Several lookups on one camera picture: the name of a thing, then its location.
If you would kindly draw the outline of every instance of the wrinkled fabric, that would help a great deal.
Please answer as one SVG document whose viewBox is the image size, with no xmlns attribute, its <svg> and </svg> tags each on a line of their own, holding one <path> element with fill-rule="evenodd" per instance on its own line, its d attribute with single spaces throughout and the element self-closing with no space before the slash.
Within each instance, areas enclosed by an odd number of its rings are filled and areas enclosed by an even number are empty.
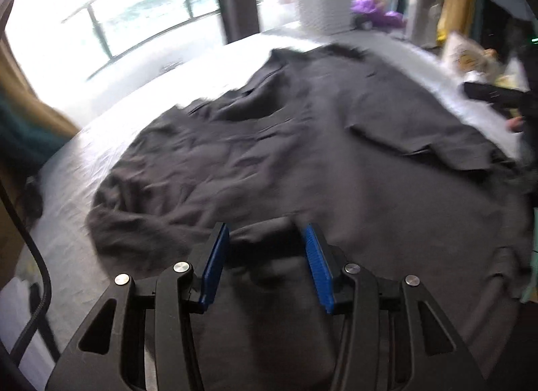
<svg viewBox="0 0 538 391">
<path fill-rule="evenodd" d="M 378 277 L 418 275 L 488 374 L 517 315 L 502 286 L 526 275 L 532 247 L 514 176 L 495 145 L 378 57 L 276 49 L 243 88 L 146 127 L 87 223 L 108 273 L 135 278 L 228 223 L 215 303 L 193 317 L 208 390 L 327 389 L 341 322 L 316 298 L 300 234 L 310 222 Z"/>
</svg>

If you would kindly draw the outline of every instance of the bed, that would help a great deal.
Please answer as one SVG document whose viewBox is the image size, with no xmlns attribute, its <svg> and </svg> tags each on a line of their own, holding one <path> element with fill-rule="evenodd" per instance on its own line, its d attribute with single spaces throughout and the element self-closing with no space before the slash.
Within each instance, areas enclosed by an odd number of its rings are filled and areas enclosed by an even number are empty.
<svg viewBox="0 0 538 391">
<path fill-rule="evenodd" d="M 517 136 L 505 129 L 500 115 L 485 103 L 466 99 L 458 90 L 458 78 L 440 69 L 433 55 L 387 34 L 352 31 L 329 39 L 306 34 L 297 24 L 290 24 L 214 50 L 130 94 L 84 128 L 42 168 L 45 209 L 32 235 L 52 279 L 48 320 L 60 351 L 108 286 L 84 220 L 96 188 L 136 134 L 174 104 L 184 107 L 200 97 L 216 98 L 242 86 L 273 48 L 304 51 L 330 41 L 377 53 L 427 88 L 448 110 L 476 127 L 509 157 L 516 156 Z M 30 283 L 39 281 L 28 250 L 21 254 L 16 277 Z M 13 290 L 12 295 L 28 301 L 21 292 Z M 507 311 L 507 322 L 513 325 L 516 314 L 516 307 Z M 46 365 L 52 368 L 49 360 Z"/>
</svg>

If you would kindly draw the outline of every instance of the black device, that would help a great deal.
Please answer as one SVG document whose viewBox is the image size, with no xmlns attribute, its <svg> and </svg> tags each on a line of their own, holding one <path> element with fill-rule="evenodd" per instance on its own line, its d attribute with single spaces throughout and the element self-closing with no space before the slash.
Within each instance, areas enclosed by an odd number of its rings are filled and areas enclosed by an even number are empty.
<svg viewBox="0 0 538 391">
<path fill-rule="evenodd" d="M 332 391 L 486 389 L 469 350 L 418 277 L 375 277 L 328 245 L 315 225 L 303 237 L 320 303 L 332 315 L 345 315 Z M 159 391 L 203 390 L 189 315 L 213 302 L 228 244 L 228 228 L 220 223 L 186 262 L 158 277 L 118 275 L 76 331 L 46 389 L 145 389 L 144 329 L 150 324 Z M 381 341 L 388 350 L 380 349 Z"/>
<path fill-rule="evenodd" d="M 524 98 L 528 96 L 528 93 L 515 89 L 505 89 L 493 84 L 472 82 L 465 82 L 463 91 L 472 100 L 488 102 L 493 110 L 507 119 L 515 117 L 510 110 L 519 109 Z"/>
</svg>

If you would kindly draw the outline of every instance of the black cable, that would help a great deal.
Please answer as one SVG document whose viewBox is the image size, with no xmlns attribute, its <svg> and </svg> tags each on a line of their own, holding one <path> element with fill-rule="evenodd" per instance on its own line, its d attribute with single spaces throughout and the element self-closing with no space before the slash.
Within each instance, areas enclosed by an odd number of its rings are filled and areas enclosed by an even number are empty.
<svg viewBox="0 0 538 391">
<path fill-rule="evenodd" d="M 43 260 L 43 256 L 41 256 L 41 253 L 39 252 L 36 243 L 33 241 L 32 237 L 30 236 L 30 233 L 28 232 L 28 230 L 26 230 L 26 227 L 24 226 L 19 215 L 17 214 L 17 211 L 11 203 L 11 200 L 9 199 L 9 196 L 1 180 L 0 199 L 2 200 L 7 214 L 10 216 L 19 234 L 26 242 L 26 246 L 30 250 L 30 253 L 32 253 L 33 258 L 36 261 L 37 267 L 39 268 L 39 272 L 41 273 L 41 279 L 43 280 L 43 297 L 39 302 L 36 311 L 32 314 L 28 323 L 26 323 L 26 326 L 24 326 L 24 329 L 17 338 L 17 341 L 15 341 L 15 345 L 13 346 L 13 349 L 10 353 L 13 362 L 18 367 L 21 363 L 21 359 L 24 355 L 24 352 L 26 352 L 30 341 L 32 340 L 34 334 L 37 331 L 39 323 L 41 322 L 41 320 L 43 320 L 45 314 L 47 313 L 48 307 L 50 305 L 50 299 L 52 298 L 52 284 L 50 283 L 50 275 L 48 273 L 47 265 L 45 265 L 45 261 Z"/>
<path fill-rule="evenodd" d="M 41 288 L 39 287 L 39 283 L 32 283 L 30 285 L 30 313 L 36 312 L 37 306 L 39 306 L 39 302 L 41 301 L 40 292 Z M 38 321 L 38 331 L 53 361 L 58 362 L 61 354 L 60 349 L 56 344 L 54 334 L 52 333 L 52 329 L 50 328 L 50 324 L 48 323 L 46 316 Z"/>
</svg>

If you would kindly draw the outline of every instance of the purple bag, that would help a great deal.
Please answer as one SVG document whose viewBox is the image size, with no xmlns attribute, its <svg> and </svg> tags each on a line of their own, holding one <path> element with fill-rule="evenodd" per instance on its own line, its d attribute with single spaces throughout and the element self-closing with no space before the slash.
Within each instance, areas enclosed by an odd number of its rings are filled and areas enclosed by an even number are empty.
<svg viewBox="0 0 538 391">
<path fill-rule="evenodd" d="M 375 0 L 356 0 L 351 6 L 351 11 L 355 14 L 365 16 L 374 27 L 403 28 L 404 18 L 396 11 L 385 12 L 376 6 Z"/>
</svg>

